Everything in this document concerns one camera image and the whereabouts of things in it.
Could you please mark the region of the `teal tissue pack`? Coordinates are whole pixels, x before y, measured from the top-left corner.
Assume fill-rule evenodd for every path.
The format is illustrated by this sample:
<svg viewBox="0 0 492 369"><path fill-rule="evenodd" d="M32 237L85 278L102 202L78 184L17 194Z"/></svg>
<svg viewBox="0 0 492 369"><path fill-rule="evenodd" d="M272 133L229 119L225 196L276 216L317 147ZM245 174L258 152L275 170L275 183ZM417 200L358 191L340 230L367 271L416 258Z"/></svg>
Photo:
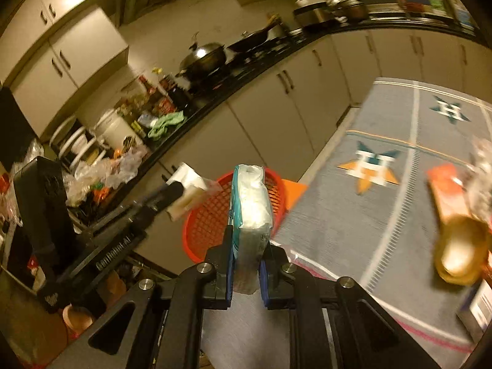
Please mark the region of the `teal tissue pack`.
<svg viewBox="0 0 492 369"><path fill-rule="evenodd" d="M265 170L239 164L231 183L229 222L233 227L233 290L251 295L259 289L259 266L274 226Z"/></svg>

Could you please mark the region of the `long white barcode box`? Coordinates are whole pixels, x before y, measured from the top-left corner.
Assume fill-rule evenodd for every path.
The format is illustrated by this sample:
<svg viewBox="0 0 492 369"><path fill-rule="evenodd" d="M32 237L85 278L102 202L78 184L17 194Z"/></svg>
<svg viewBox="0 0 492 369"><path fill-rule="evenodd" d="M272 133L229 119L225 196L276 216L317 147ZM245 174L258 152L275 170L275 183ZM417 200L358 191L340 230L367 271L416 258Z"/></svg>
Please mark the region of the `long white barcode box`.
<svg viewBox="0 0 492 369"><path fill-rule="evenodd" d="M200 176L185 162L180 163L166 184L170 185L173 182L181 183L184 188L180 198L167 208L167 213L173 222L177 222L179 218L222 190L217 181Z"/></svg>

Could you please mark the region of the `yellow paper cup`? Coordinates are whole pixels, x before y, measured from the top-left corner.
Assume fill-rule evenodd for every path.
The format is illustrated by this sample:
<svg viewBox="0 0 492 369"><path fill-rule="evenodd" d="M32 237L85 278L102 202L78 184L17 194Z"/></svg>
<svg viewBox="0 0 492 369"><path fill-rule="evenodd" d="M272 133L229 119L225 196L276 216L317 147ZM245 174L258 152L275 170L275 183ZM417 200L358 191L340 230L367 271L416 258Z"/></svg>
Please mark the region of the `yellow paper cup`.
<svg viewBox="0 0 492 369"><path fill-rule="evenodd" d="M490 231L485 222L454 215L442 223L434 250L434 267L447 283L471 286L488 259Z"/></svg>

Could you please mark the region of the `orange carton box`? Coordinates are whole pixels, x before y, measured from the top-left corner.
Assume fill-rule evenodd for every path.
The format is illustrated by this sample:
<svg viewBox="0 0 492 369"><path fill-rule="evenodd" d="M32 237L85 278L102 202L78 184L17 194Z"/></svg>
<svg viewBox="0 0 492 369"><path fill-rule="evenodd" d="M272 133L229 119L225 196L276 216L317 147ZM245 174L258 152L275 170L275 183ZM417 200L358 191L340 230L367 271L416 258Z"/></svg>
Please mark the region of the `orange carton box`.
<svg viewBox="0 0 492 369"><path fill-rule="evenodd" d="M439 220L447 223L455 216L470 217L463 183L456 167L447 163L427 171L428 184L434 198Z"/></svg>

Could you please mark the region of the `clear printed plastic bag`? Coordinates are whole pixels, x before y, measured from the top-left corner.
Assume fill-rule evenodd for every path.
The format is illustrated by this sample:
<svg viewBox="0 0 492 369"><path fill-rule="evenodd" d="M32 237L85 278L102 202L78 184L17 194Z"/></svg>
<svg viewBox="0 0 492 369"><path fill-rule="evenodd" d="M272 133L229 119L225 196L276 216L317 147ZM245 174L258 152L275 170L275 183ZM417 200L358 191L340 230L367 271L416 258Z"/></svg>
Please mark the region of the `clear printed plastic bag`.
<svg viewBox="0 0 492 369"><path fill-rule="evenodd" d="M475 137L473 147L466 195L471 213L487 222L491 218L491 141Z"/></svg>

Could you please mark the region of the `blue white medicine box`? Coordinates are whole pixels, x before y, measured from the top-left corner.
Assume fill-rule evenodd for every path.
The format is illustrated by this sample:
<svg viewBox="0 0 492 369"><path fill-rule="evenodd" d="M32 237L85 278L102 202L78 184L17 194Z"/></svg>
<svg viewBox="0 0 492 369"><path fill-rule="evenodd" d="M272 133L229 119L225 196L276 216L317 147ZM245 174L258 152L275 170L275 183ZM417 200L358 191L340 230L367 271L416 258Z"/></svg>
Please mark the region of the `blue white medicine box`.
<svg viewBox="0 0 492 369"><path fill-rule="evenodd" d="M457 313L475 343L491 324L491 286L485 279L476 282Z"/></svg>

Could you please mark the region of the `crumpled bags on counter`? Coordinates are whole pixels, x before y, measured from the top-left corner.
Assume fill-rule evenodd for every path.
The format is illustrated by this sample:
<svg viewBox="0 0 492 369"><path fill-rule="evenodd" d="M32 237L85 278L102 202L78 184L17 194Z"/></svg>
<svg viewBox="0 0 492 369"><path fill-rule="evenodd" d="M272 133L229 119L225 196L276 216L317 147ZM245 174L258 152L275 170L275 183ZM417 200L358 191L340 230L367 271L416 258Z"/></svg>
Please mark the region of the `crumpled bags on counter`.
<svg viewBox="0 0 492 369"><path fill-rule="evenodd" d="M80 162L74 174L62 175L67 194L66 205L78 207L85 202L88 194L102 188L117 189L123 183L128 183L137 176L138 169L149 149L144 145L130 148L118 158L102 158L93 165Z"/></svg>

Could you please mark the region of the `red plastic mesh basket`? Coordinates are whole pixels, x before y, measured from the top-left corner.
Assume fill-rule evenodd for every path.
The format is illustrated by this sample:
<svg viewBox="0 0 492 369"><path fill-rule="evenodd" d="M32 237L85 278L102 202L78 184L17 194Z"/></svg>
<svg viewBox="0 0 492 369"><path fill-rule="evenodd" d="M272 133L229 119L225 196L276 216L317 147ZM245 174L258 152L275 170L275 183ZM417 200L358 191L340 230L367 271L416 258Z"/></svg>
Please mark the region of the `red plastic mesh basket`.
<svg viewBox="0 0 492 369"><path fill-rule="evenodd" d="M183 248L194 263L202 262L209 248L222 243L228 224L233 172L224 174L217 182L221 190L193 209L184 222ZM264 184L274 214L274 236L287 212L287 191L283 179L269 168L265 169Z"/></svg>

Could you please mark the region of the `grey star tablecloth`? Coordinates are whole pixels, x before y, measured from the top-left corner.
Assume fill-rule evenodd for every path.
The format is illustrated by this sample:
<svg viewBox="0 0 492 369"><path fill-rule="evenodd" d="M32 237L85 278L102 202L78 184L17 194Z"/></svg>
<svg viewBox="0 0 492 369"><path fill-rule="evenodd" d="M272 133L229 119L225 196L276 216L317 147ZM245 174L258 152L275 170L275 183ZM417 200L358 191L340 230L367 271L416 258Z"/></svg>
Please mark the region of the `grey star tablecloth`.
<svg viewBox="0 0 492 369"><path fill-rule="evenodd" d="M434 269L427 173L447 163L463 173L474 139L490 137L488 102L380 78L273 243L315 275L351 276L441 367L460 367L474 347L456 316L467 290Z"/></svg>

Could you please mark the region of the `white rice bucket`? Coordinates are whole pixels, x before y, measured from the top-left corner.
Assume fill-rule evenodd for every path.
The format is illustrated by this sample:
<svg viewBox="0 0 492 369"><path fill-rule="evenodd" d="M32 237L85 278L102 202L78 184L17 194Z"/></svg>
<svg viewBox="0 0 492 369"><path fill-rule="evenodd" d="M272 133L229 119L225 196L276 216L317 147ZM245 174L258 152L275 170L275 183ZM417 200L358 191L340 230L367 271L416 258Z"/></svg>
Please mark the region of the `white rice bucket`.
<svg viewBox="0 0 492 369"><path fill-rule="evenodd" d="M114 110L107 110L98 120L95 133L113 150L122 150L124 142L133 139L137 145L143 143L130 125Z"/></svg>

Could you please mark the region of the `orange stool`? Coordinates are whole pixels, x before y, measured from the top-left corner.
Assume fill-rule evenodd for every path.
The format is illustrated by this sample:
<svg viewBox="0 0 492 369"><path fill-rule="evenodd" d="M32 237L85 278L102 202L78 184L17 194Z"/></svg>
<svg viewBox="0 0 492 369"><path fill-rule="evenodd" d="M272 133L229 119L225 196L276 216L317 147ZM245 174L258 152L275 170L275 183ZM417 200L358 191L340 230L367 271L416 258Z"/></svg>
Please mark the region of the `orange stool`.
<svg viewBox="0 0 492 369"><path fill-rule="evenodd" d="M285 190L285 206L286 210L290 211L306 192L308 186L299 182L293 182L288 179L282 180Z"/></svg>

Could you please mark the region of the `green cleaning cloth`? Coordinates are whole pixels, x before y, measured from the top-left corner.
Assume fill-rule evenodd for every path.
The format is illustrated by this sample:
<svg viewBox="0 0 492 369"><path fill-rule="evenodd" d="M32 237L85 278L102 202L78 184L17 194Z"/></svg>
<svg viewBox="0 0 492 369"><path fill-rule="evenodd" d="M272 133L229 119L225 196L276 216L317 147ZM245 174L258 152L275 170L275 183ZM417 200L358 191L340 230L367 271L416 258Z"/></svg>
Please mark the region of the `green cleaning cloth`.
<svg viewBox="0 0 492 369"><path fill-rule="evenodd" d="M159 139L166 134L169 127L176 126L186 119L183 112L168 113L161 116L148 132L151 139Z"/></svg>

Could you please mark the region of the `red label sauce bottle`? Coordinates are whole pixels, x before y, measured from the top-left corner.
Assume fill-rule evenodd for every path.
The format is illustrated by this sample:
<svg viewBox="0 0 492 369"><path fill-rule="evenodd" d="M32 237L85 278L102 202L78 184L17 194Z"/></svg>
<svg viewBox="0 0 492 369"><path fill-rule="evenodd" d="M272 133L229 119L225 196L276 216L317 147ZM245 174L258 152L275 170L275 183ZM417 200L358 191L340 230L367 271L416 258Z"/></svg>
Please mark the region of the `red label sauce bottle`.
<svg viewBox="0 0 492 369"><path fill-rule="evenodd" d="M146 90L146 102L143 105L143 108L147 111L157 113L158 115L164 115L169 112L166 106L165 95L160 92L158 88L156 88L146 76L140 75L138 77L139 82L143 84L143 87Z"/></svg>

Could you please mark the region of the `dark soy sauce bottle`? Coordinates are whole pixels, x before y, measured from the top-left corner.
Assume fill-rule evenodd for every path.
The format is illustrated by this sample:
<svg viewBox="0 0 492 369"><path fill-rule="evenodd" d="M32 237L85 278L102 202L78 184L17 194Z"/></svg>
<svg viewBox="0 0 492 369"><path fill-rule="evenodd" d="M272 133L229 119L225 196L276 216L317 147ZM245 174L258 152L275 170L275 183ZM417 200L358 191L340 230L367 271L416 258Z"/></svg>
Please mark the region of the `dark soy sauce bottle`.
<svg viewBox="0 0 492 369"><path fill-rule="evenodd" d="M188 112L191 108L191 97L178 86L171 74L164 74L162 68L153 68L152 72L158 76L161 88L169 95L174 106L181 112Z"/></svg>

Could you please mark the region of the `steel wok with lid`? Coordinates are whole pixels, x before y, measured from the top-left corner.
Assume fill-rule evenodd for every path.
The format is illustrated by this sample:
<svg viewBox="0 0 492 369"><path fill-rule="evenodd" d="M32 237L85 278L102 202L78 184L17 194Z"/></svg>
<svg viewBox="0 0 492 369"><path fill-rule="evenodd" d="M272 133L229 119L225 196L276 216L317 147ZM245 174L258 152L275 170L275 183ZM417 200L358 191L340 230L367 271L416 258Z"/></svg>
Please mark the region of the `steel wok with lid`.
<svg viewBox="0 0 492 369"><path fill-rule="evenodd" d="M198 82L209 74L222 68L227 62L225 47L218 42L198 44L198 33L193 34L190 53L180 63L176 77L184 77L189 82Z"/></svg>

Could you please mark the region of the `black frying pan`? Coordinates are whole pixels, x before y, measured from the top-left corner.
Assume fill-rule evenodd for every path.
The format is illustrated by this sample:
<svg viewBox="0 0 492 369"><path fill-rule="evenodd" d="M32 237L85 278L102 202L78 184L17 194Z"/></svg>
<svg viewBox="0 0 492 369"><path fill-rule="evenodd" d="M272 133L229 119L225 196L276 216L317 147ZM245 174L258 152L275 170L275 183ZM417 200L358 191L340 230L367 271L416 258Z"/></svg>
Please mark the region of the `black frying pan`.
<svg viewBox="0 0 492 369"><path fill-rule="evenodd" d="M227 49L235 54L247 53L247 51L257 48L259 45L266 42L268 39L268 32L280 23L281 18L279 16L273 16L268 20L268 24L264 28L249 34L244 34L239 41L227 46Z"/></svg>

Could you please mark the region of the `black rice cooker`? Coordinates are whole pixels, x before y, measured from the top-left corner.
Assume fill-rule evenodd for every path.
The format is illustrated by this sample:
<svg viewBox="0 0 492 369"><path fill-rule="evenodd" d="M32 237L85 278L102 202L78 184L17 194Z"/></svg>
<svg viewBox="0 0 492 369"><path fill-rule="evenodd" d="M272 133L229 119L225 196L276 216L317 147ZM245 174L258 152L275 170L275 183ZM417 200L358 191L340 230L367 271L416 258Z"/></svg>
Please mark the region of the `black rice cooker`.
<svg viewBox="0 0 492 369"><path fill-rule="evenodd" d="M294 18L301 28L325 23L334 18L326 2L311 3L293 11Z"/></svg>

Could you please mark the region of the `steel stock pot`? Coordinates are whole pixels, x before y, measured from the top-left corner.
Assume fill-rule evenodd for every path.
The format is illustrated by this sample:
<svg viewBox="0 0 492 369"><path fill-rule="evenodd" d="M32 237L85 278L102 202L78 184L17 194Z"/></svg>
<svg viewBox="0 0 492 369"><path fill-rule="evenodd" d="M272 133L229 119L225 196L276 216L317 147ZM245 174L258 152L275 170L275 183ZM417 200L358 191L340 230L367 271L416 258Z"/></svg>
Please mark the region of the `steel stock pot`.
<svg viewBox="0 0 492 369"><path fill-rule="evenodd" d="M332 9L337 17L346 17L349 23L369 19L369 9L362 0L339 0Z"/></svg>

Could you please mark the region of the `red bowl on sill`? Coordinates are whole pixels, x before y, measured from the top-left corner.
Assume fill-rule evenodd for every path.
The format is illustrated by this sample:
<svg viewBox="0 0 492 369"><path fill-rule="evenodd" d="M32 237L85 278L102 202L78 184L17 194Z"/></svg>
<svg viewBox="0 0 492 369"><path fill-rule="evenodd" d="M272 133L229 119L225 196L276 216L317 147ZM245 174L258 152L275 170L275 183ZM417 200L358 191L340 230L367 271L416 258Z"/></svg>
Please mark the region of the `red bowl on sill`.
<svg viewBox="0 0 492 369"><path fill-rule="evenodd" d="M404 10L410 14L422 14L425 12L424 4L420 2L405 2Z"/></svg>

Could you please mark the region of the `blue white detergent carton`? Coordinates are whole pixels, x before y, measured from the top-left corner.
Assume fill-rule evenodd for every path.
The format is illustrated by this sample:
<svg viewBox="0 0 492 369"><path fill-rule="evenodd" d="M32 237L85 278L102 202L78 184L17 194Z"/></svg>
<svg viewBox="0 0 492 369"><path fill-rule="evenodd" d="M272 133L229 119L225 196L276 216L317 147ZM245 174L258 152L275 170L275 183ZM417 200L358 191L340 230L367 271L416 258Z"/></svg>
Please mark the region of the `blue white detergent carton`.
<svg viewBox="0 0 492 369"><path fill-rule="evenodd" d="M462 4L460 0L453 1L454 10L456 14L456 18L458 19L460 25L463 28L473 29L473 23L471 21L471 16L465 5Z"/></svg>

